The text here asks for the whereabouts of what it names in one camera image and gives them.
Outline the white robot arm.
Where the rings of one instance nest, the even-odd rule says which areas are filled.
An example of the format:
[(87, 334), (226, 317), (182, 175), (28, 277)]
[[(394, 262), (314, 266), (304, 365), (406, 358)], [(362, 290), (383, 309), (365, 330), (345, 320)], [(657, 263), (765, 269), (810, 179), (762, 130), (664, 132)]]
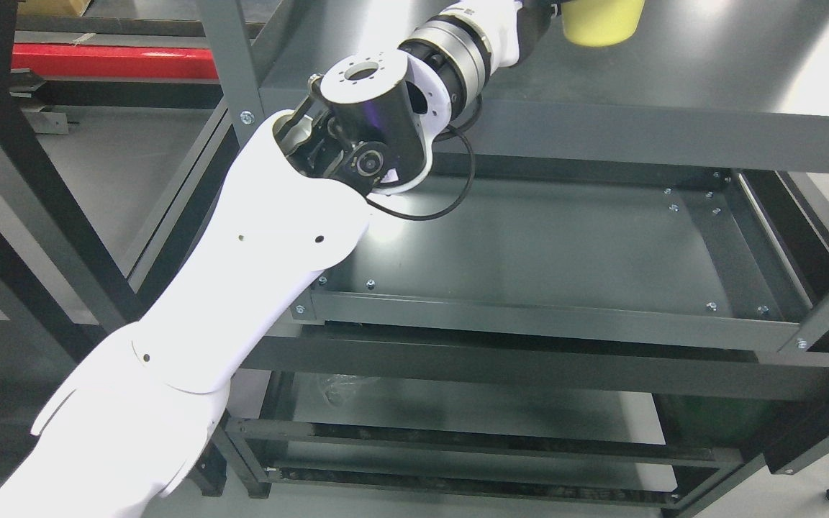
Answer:
[(44, 404), (0, 517), (139, 517), (181, 485), (231, 379), (305, 288), (364, 235), (371, 194), (418, 186), (431, 145), (525, 55), (526, 1), (461, 1), (406, 43), (313, 75), (227, 172), (193, 252), (140, 320), (106, 337)]

